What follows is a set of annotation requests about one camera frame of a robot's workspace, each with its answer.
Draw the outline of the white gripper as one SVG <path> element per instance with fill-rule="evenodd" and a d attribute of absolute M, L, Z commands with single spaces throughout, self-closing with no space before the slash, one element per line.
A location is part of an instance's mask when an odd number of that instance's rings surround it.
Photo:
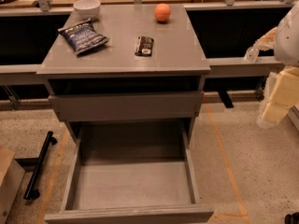
<path fill-rule="evenodd" d="M 247 49 L 244 60 L 248 63 L 255 63 L 261 51 L 273 49 L 277 29 L 277 27 L 274 27 L 257 39 Z M 257 124 L 264 129 L 279 125 L 289 112 L 287 108 L 291 108 L 299 102 L 298 67 L 288 66 L 278 74 L 275 87 L 270 95 L 270 101 L 273 104 L 261 103 L 256 120 Z"/>

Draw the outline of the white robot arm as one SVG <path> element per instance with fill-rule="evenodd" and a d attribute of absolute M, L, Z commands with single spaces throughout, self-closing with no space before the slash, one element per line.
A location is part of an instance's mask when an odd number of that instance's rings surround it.
<path fill-rule="evenodd" d="M 274 51 L 275 59 L 284 65 L 278 74 L 271 72 L 265 83 L 264 99 L 257 124 L 272 128 L 287 116 L 299 102 L 299 3 L 296 2 L 278 26 L 249 47 L 244 60 L 255 63 L 261 50 Z"/>

